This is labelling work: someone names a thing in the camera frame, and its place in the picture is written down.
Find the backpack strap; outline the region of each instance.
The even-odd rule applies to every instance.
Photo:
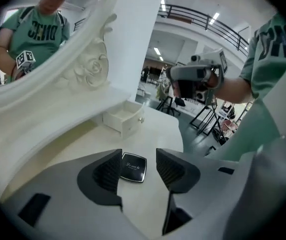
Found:
[[[63,17],[63,16],[61,15],[61,13],[59,13],[58,11],[56,11],[56,14],[57,14],[57,16],[58,16],[58,18],[59,18],[59,22],[60,22],[61,28],[64,28],[64,26],[65,26],[65,24],[66,24],[66,18]]]
[[[34,9],[34,6],[30,6],[30,7],[26,7],[22,13],[20,14],[19,18],[18,18],[18,22],[17,22],[17,27],[20,26],[21,23],[23,23],[28,16],[30,15],[30,13],[32,12],[32,10]]]

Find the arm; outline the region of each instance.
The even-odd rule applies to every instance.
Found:
[[[0,27],[0,70],[9,76],[16,67],[16,60],[8,54],[8,50],[10,49],[12,35],[18,28],[22,10],[24,9],[19,9]]]
[[[245,103],[252,99],[251,79],[256,48],[257,41],[255,38],[252,38],[248,46],[248,56],[240,76],[235,79],[225,78],[223,85],[215,93],[217,98],[235,104]],[[208,85],[210,87],[214,87],[217,83],[217,76],[212,73],[212,76],[208,81]]]
[[[235,104],[245,103],[252,99],[251,85],[241,77],[225,78],[215,97]]]
[[[12,35],[13,30],[11,29],[2,28],[0,30],[0,70],[9,76],[16,66],[16,60],[8,54]]]

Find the small white drawer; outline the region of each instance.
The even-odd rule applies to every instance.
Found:
[[[125,101],[103,113],[103,123],[120,132],[123,139],[135,133],[143,122],[143,105],[130,101]]]

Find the ornate white mirror frame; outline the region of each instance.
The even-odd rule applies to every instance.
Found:
[[[117,0],[99,0],[83,26],[50,59],[0,87],[0,197],[40,149],[76,125],[126,101],[107,83],[104,34]]]

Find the mirror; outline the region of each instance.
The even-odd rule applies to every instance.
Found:
[[[99,0],[11,0],[0,10],[0,86],[12,83],[66,45]]]

